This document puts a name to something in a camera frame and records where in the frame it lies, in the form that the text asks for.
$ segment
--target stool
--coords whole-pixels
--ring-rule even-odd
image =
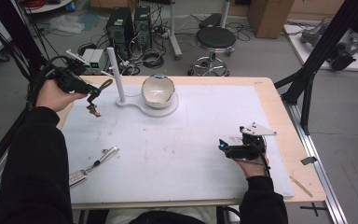
[[[204,77],[214,73],[217,77],[228,77],[226,64],[216,58],[217,52],[226,52],[228,55],[233,50],[236,37],[229,30],[221,27],[205,27],[197,31],[196,44],[209,51],[209,57],[197,59],[187,71],[188,75],[196,74]]]

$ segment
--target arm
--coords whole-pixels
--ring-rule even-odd
[[[73,223],[68,157],[55,111],[84,96],[64,93],[54,81],[46,81],[7,153],[0,223]]]
[[[274,191],[272,179],[266,176],[264,166],[260,165],[261,159],[235,161],[248,181],[248,191],[240,205],[241,223],[288,223],[283,196]]]

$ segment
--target black sleeve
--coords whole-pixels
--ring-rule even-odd
[[[37,107],[7,153],[0,188],[0,223],[73,223],[68,155],[57,114]]]
[[[241,224],[288,223],[283,196],[275,193],[272,179],[253,176],[246,180],[249,188],[240,205]]]

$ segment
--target hand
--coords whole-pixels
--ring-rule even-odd
[[[36,106],[48,107],[55,112],[64,110],[74,100],[86,97],[87,94],[63,92],[55,80],[46,80],[37,96]]]
[[[264,158],[266,158],[267,165],[269,165],[269,159],[266,154],[264,154]],[[243,170],[246,178],[257,175],[266,175],[266,170],[260,157],[251,161],[247,161],[246,159],[234,159],[234,161]]]

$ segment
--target bowl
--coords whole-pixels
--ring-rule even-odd
[[[175,86],[170,78],[164,75],[152,75],[142,85],[145,102],[154,108],[164,108],[172,103]]]

